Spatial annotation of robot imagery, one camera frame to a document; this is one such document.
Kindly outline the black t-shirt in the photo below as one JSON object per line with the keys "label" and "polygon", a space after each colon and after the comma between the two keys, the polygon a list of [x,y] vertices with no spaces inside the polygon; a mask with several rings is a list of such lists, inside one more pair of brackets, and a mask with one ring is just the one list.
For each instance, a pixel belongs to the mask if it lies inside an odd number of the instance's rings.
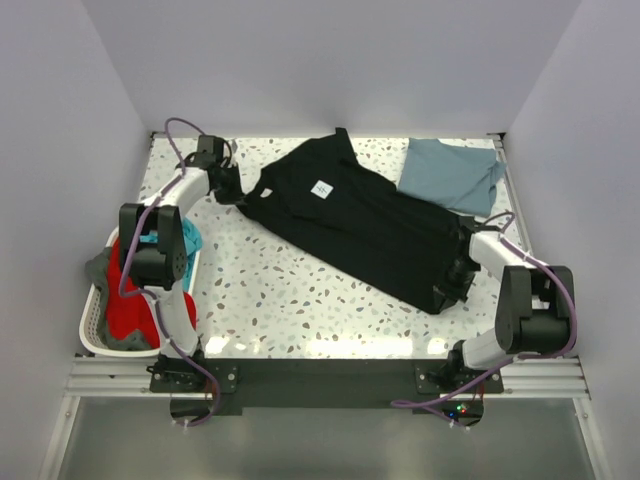
{"label": "black t-shirt", "polygon": [[240,212],[306,253],[426,313],[453,247],[472,222],[398,192],[362,166],[348,133],[303,142],[261,171]]}

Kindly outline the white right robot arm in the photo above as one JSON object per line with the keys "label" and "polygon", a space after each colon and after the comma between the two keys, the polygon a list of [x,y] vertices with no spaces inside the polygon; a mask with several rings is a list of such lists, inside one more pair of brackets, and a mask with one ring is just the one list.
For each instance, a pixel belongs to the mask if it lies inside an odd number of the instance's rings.
{"label": "white right robot arm", "polygon": [[444,383],[466,371],[499,369],[516,359],[555,358],[577,341],[574,277],[570,268],[548,265],[526,253],[495,226],[472,221],[462,227],[464,247],[447,272],[468,287],[483,267],[500,283],[494,327],[457,342],[444,365],[428,375]]}

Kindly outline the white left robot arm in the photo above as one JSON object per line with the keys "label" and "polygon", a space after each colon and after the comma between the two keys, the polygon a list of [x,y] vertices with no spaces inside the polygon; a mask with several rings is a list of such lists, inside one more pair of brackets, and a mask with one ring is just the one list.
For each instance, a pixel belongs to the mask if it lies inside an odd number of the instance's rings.
{"label": "white left robot arm", "polygon": [[183,216],[209,195],[222,205],[244,201],[232,154],[227,140],[201,135],[196,150],[164,186],[144,202],[119,210],[121,279],[135,286],[130,292],[121,286],[120,294],[144,298],[158,331],[159,353],[166,357],[191,357],[199,348],[182,285],[187,266]]}

